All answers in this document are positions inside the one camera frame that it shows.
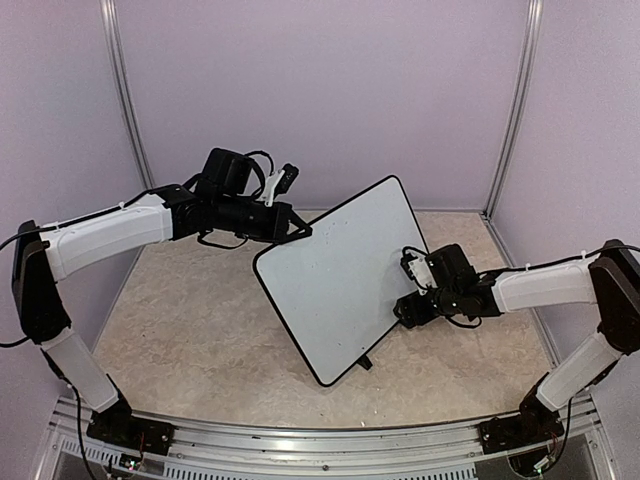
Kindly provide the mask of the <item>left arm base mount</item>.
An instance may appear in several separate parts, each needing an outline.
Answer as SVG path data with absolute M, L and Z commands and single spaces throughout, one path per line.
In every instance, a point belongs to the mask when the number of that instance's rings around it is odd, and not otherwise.
M 175 427 L 168 422 L 133 414 L 124 397 L 103 412 L 92 412 L 87 435 L 96 440 L 139 453 L 167 456 Z

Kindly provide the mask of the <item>white whiteboard black frame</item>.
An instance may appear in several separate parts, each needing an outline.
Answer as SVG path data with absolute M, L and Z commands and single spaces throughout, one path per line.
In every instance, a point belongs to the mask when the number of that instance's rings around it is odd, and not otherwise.
M 396 301 L 416 289 L 402 250 L 427 244 L 395 175 L 310 226 L 310 237 L 257 254 L 253 271 L 316 382 L 330 387 L 395 327 Z

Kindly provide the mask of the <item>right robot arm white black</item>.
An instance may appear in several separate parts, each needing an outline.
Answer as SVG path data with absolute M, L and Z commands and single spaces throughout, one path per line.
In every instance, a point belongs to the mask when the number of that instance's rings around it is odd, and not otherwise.
M 393 309 L 407 329 L 437 318 L 467 318 L 467 328 L 489 317 L 560 304 L 594 304 L 600 321 L 563 362 L 525 396 L 511 433 L 523 444 L 546 432 L 558 411 L 581 390 L 599 382 L 622 356 L 639 349 L 638 247 L 617 239 L 563 259 L 478 272 L 461 246 L 431 253 L 407 246 L 401 267 L 417 289 Z

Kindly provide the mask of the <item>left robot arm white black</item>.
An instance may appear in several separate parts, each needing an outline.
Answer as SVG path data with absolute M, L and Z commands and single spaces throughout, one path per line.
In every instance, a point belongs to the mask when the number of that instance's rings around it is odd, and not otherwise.
M 278 201 L 299 175 L 296 166 L 264 171 L 263 151 L 213 149 L 203 170 L 182 184 L 146 190 L 116 206 L 63 222 L 23 223 L 14 244 L 11 289 L 22 340 L 40 347 L 56 374 L 93 412 L 95 425 L 121 445 L 140 424 L 124 395 L 72 329 L 57 285 L 102 260 L 151 244 L 230 232 L 242 242 L 282 245 L 311 235 L 289 203 Z

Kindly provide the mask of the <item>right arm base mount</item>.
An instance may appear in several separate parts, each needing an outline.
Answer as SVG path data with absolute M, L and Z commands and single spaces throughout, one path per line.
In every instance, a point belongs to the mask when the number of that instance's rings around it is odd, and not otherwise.
M 525 395 L 516 414 L 494 417 L 478 425 L 484 454 L 534 445 L 565 434 L 558 410 L 549 410 L 536 394 L 537 385 Z

